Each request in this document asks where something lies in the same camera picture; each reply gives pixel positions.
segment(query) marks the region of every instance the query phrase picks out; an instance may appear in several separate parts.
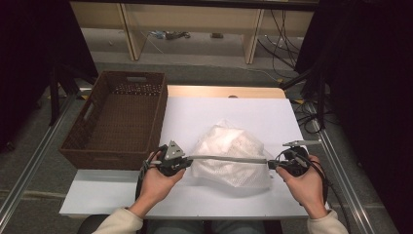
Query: white table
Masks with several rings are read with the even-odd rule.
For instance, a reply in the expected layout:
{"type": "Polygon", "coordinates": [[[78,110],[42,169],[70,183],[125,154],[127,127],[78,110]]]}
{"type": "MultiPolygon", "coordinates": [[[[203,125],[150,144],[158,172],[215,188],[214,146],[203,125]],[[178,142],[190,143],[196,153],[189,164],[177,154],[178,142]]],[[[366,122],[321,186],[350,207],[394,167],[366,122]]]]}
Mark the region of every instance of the white table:
{"type": "MultiPolygon", "coordinates": [[[[288,99],[169,96],[161,144],[175,140],[188,154],[199,137],[226,119],[260,139],[273,156],[283,143],[302,139],[288,99]]],[[[281,219],[307,216],[275,174],[270,188],[233,188],[191,176],[184,178],[148,218],[281,219]]],[[[134,200],[137,172],[79,170],[64,204],[62,215],[111,214],[134,200]]]]}

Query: wicker basket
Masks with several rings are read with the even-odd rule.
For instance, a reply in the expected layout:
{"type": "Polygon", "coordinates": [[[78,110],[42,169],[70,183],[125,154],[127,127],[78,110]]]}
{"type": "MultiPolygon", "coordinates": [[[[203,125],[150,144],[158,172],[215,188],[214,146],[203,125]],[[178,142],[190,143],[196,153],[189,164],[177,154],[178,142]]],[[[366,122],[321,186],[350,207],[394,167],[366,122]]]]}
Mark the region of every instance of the wicker basket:
{"type": "Polygon", "coordinates": [[[159,146],[164,73],[103,71],[59,151],[77,169],[139,170],[159,146]]]}

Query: person's left hand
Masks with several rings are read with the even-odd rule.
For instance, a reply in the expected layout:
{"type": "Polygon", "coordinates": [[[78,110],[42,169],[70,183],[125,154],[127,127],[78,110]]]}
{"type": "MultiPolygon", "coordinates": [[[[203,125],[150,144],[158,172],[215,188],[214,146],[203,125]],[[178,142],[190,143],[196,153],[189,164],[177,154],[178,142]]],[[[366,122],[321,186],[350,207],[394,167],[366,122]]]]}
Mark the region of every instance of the person's left hand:
{"type": "MultiPolygon", "coordinates": [[[[155,155],[153,160],[157,160],[159,154],[155,155]]],[[[143,179],[139,198],[129,207],[129,210],[144,218],[157,203],[168,196],[170,190],[182,179],[184,173],[183,169],[176,175],[164,176],[156,167],[151,166],[143,179]]]]}

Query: floor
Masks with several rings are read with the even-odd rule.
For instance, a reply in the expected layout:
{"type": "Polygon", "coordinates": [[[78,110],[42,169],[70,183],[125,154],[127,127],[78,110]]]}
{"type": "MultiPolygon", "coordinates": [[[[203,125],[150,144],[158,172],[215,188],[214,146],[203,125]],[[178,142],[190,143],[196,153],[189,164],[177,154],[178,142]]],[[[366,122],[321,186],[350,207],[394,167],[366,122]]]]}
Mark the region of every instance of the floor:
{"type": "MultiPolygon", "coordinates": [[[[207,73],[209,76],[219,77],[219,75],[223,76],[222,72],[227,72],[225,76],[230,77],[210,81],[211,84],[242,83],[245,86],[259,84],[258,86],[263,87],[276,87],[280,81],[290,79],[282,76],[297,75],[278,59],[274,60],[276,73],[273,70],[273,57],[260,45],[257,46],[254,63],[245,64],[240,35],[224,34],[224,37],[219,39],[211,38],[208,33],[191,33],[190,38],[182,37],[174,40],[149,36],[140,59],[132,61],[123,31],[83,29],[83,33],[99,71],[163,67],[170,71],[172,82],[185,84],[196,83],[197,75],[202,76],[207,73]]],[[[291,38],[290,40],[299,48],[303,39],[291,38]]],[[[274,48],[265,36],[261,36],[260,41],[266,47],[274,48]]],[[[287,53],[281,53],[280,56],[290,61],[287,53]]],[[[81,81],[79,84],[81,87],[87,86],[81,81]]],[[[287,97],[291,100],[301,99],[299,95],[301,87],[302,83],[287,90],[287,97]]],[[[41,107],[33,111],[29,121],[21,129],[15,140],[16,149],[0,154],[1,203],[4,203],[30,157],[36,152],[37,145],[47,133],[50,115],[48,96],[46,91],[42,97],[41,107]]],[[[10,217],[4,233],[76,233],[82,219],[58,214],[76,169],[57,150],[83,103],[81,99],[76,99],[69,107],[57,130],[58,134],[54,135],[50,146],[45,149],[38,168],[35,169],[36,173],[27,182],[23,196],[10,217]]],[[[296,110],[297,120],[314,113],[315,105],[316,103],[300,105],[293,101],[292,107],[296,110]]],[[[326,130],[322,134],[311,134],[318,127],[313,121],[305,124],[299,121],[299,124],[302,124],[300,127],[304,139],[322,138],[330,142],[329,145],[308,148],[311,154],[320,157],[327,175],[338,190],[338,197],[344,203],[343,208],[350,220],[352,233],[397,233],[368,177],[357,165],[357,157],[343,134],[338,120],[333,114],[325,118],[326,130]],[[337,161],[334,160],[334,155],[338,158],[339,166],[344,169],[345,180],[349,182],[345,184],[346,187],[343,187],[343,174],[335,170],[337,161]],[[356,206],[358,210],[355,209],[354,203],[360,204],[359,207],[356,206]],[[365,214],[366,222],[360,223],[359,214],[365,214]]],[[[331,189],[328,204],[339,213],[340,220],[345,223],[339,200],[331,189]]],[[[283,233],[305,233],[306,220],[298,218],[282,220],[282,229],[283,233]]]]}

